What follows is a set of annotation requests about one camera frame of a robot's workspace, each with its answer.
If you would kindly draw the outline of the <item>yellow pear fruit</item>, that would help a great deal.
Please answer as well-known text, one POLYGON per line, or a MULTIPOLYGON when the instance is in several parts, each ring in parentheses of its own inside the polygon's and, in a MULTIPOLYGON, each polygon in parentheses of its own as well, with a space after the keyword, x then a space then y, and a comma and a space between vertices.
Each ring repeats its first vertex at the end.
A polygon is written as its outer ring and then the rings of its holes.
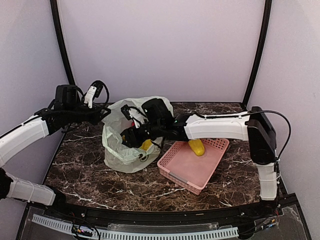
POLYGON ((141 150, 147 151, 153 145, 150 139, 145 140, 139 147, 141 150))

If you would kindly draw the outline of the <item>light green plastic bag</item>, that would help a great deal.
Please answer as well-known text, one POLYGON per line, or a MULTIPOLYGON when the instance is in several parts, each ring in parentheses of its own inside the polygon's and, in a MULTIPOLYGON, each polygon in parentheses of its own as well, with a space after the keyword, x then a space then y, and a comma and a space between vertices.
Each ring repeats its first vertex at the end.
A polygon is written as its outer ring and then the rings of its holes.
POLYGON ((110 115, 102 122, 102 145, 104 147, 104 163, 111 169, 118 172, 132 174, 146 168, 161 153, 162 137, 152 141, 152 146, 144 151, 140 148, 129 148, 122 144, 121 132, 131 126, 132 121, 127 120, 121 112, 124 105, 134 106, 142 110, 142 104, 151 99, 162 99, 168 110, 173 114, 174 109, 170 101, 163 96, 147 96, 142 98, 125 98, 119 100, 108 108, 110 115))

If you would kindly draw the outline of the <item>yellow corn cob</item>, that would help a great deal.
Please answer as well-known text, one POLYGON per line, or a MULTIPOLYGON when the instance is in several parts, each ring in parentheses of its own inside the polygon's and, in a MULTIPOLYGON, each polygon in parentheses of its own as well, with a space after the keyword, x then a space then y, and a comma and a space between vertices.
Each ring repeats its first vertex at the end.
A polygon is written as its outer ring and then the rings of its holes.
POLYGON ((189 140, 188 145, 196 156, 201 157, 205 154, 205 146, 201 139, 189 140))

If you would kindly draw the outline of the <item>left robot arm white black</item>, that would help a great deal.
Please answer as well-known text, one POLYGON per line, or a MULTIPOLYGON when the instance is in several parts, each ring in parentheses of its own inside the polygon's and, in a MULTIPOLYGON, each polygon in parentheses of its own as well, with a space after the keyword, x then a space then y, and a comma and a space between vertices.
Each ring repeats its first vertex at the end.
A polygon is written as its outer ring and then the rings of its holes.
POLYGON ((21 157, 26 149, 59 130, 73 124, 97 125, 110 114, 110 93, 101 80, 95 80, 87 91, 75 84, 58 85, 54 99, 47 107, 36 111, 18 126, 0 137, 0 198, 50 206, 60 218, 71 213, 64 195, 53 187, 22 179, 8 172, 11 160, 21 157))

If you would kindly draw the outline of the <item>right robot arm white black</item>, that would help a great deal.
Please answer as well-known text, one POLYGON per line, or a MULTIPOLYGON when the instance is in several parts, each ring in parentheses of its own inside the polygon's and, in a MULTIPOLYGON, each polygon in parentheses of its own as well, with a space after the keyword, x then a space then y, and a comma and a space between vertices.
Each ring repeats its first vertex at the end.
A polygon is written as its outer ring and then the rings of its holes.
POLYGON ((122 143, 129 148, 160 137, 183 142, 208 138, 248 141, 251 160, 258 169, 262 200, 255 205, 255 213, 266 217, 274 210, 278 195, 276 131, 260 107, 234 114, 194 112, 174 117, 162 99, 152 98, 141 109, 126 104, 120 110, 127 120, 134 121, 134 126, 120 134, 122 143))

